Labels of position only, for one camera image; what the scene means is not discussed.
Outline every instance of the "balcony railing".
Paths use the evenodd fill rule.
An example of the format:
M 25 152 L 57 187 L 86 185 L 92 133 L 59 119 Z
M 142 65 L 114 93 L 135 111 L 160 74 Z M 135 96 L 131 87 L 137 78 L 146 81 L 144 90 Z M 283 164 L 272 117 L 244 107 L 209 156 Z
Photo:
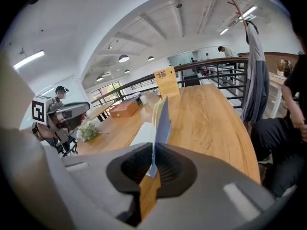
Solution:
M 238 63 L 243 63 L 244 67 L 242 69 L 238 68 Z M 231 64 L 233 66 L 233 69 L 230 69 L 227 66 L 223 66 L 222 64 Z M 198 62 L 193 62 L 181 66 L 174 67 L 175 72 L 178 73 L 181 71 L 181 76 L 183 76 L 182 81 L 178 81 L 178 84 L 182 84 L 182 87 L 185 85 L 189 85 L 195 81 L 199 80 L 204 80 L 204 79 L 211 79 L 215 81 L 218 84 L 218 89 L 226 89 L 231 92 L 233 96 L 227 97 L 228 100 L 233 100 L 233 99 L 239 99 L 241 102 L 243 102 L 244 95 L 245 95 L 245 90 L 246 90 L 246 82 L 247 82 L 247 65 L 248 65 L 248 58 L 247 57 L 232 57 L 232 58 L 218 58 L 218 59 L 209 59 L 209 60 L 203 60 L 203 61 L 198 61 Z M 184 79 L 185 76 L 183 75 L 183 70 L 188 70 L 188 69 L 193 69 L 193 72 L 195 74 L 198 73 L 198 76 L 195 78 L 189 78 L 189 79 Z M 154 74 L 147 75 L 143 78 L 140 78 L 138 80 L 134 80 L 130 83 L 127 83 L 99 98 L 94 100 L 92 104 L 98 104 L 102 105 L 105 103 L 108 103 L 110 101 L 102 103 L 101 100 L 106 98 L 107 96 L 117 93 L 118 98 L 113 99 L 112 101 L 123 101 L 125 97 L 133 95 L 137 93 L 138 91 L 135 91 L 133 93 L 129 93 L 126 95 L 121 94 L 121 90 L 124 90 L 126 88 L 132 88 L 133 90 L 137 90 L 139 87 L 143 87 L 146 85 L 151 85 L 156 83 Z M 157 86 L 141 90 L 142 92 L 145 91 L 150 91 L 157 89 Z M 236 105 L 234 108 L 241 108 L 241 105 Z

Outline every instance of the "cardboard box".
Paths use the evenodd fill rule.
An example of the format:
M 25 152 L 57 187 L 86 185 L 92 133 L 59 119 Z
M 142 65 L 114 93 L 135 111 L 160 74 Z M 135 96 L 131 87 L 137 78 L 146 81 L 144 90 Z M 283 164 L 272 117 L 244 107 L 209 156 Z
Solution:
M 139 108 L 136 101 L 122 102 L 110 110 L 111 117 L 131 117 Z

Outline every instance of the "metal railing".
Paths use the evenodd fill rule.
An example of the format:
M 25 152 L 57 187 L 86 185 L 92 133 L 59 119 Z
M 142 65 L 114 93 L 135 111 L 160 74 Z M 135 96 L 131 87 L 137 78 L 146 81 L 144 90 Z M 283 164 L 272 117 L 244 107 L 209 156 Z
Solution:
M 233 66 L 236 66 L 237 63 L 244 63 L 244 69 L 235 69 L 235 67 L 233 69 L 231 69 L 233 71 L 233 73 L 227 73 L 224 74 L 224 71 L 220 71 L 220 69 L 227 69 L 227 71 L 229 71 L 228 67 L 222 66 L 221 64 L 232 64 Z M 183 70 L 187 70 L 187 69 L 194 69 L 195 74 L 201 73 L 202 77 L 195 77 L 195 78 L 191 78 L 191 79 L 183 79 L 182 81 L 178 81 L 178 84 L 183 84 L 183 86 L 185 86 L 186 83 L 192 83 L 195 82 L 196 80 L 200 81 L 203 79 L 211 79 L 213 81 L 215 81 L 218 86 L 218 89 L 226 89 L 228 91 L 230 91 L 233 96 L 231 97 L 227 97 L 228 100 L 233 100 L 233 99 L 239 99 L 241 100 L 241 103 L 243 102 L 244 96 L 245 96 L 245 90 L 246 90 L 246 82 L 247 82 L 247 65 L 248 65 L 248 58 L 247 57 L 232 57 L 232 58 L 218 58 L 218 59 L 210 59 L 210 60 L 203 60 L 203 61 L 198 61 L 198 62 L 194 62 L 194 63 L 189 63 L 189 64 L 185 64 L 185 65 L 181 65 L 181 66 L 177 66 L 174 67 L 175 68 L 175 72 L 179 72 L 181 71 L 181 75 L 184 78 L 184 75 L 182 74 Z M 209 68 L 216 68 L 216 71 L 214 74 L 209 74 Z M 223 78 L 230 78 L 232 80 L 235 80 L 236 84 L 233 84 L 233 82 L 227 81 Z M 146 85 L 150 85 L 153 84 L 155 81 L 154 75 L 150 74 L 148 76 L 145 76 L 143 78 L 140 78 L 138 80 L 134 80 L 130 83 L 127 83 L 99 98 L 97 98 L 96 100 L 94 100 L 92 102 L 92 104 L 98 104 L 98 105 L 102 105 L 111 101 L 114 101 L 115 103 L 118 101 L 123 101 L 124 99 L 126 99 L 127 96 L 133 95 L 135 93 L 137 93 L 138 91 L 126 94 L 126 95 L 122 95 L 121 94 L 121 90 L 124 90 L 126 88 L 132 88 L 133 90 L 137 89 L 137 87 L 133 87 L 133 86 L 138 86 L 138 84 L 143 87 Z M 142 92 L 145 91 L 150 91 L 150 90 L 154 90 L 154 89 L 158 89 L 157 86 L 154 86 L 152 88 L 148 88 L 145 90 L 142 90 Z M 233 89 L 238 89 L 238 91 L 240 92 L 240 94 L 236 94 L 233 93 L 231 90 Z M 107 96 L 114 94 L 114 93 L 118 93 L 118 98 L 115 98 L 113 100 L 107 101 L 102 103 L 101 99 L 103 100 L 104 98 L 106 98 Z M 234 108 L 241 108 L 241 105 L 236 105 L 233 106 Z

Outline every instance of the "wooden table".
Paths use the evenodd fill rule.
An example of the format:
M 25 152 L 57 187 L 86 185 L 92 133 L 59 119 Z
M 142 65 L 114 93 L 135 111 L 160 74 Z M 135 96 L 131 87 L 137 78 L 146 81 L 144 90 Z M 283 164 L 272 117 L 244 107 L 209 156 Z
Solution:
M 270 85 L 275 87 L 278 90 L 277 95 L 276 95 L 275 104 L 274 104 L 274 107 L 273 107 L 273 110 L 270 116 L 271 118 L 275 118 L 280 102 L 282 101 L 282 85 L 285 81 L 285 79 L 274 77 L 274 75 L 275 73 L 269 72 Z
M 260 184 L 256 155 L 239 116 L 213 84 L 179 89 L 180 95 L 169 98 L 172 125 L 168 143 L 226 161 Z M 157 93 L 146 95 L 148 104 L 141 105 L 132 117 L 107 118 L 99 131 L 109 134 L 78 143 L 79 154 L 96 154 L 129 146 L 144 122 L 151 122 Z M 155 179 L 145 176 L 141 184 L 142 218 L 155 205 L 159 174 Z
M 99 121 L 102 122 L 103 119 L 102 119 L 101 115 L 106 119 L 107 116 L 104 114 L 104 112 L 113 104 L 114 104 L 114 102 L 109 102 L 107 104 L 104 104 L 104 105 L 94 109 L 89 115 L 87 115 L 87 121 L 93 120 L 94 118 L 98 117 Z

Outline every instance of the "flower bouquet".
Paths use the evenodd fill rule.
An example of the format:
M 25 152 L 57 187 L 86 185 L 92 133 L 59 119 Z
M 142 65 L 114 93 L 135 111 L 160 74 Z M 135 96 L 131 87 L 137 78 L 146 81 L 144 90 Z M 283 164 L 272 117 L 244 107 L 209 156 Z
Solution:
M 87 140 L 93 139 L 97 133 L 98 129 L 95 125 L 91 121 L 88 121 L 85 125 L 78 127 L 77 139 L 86 142 Z

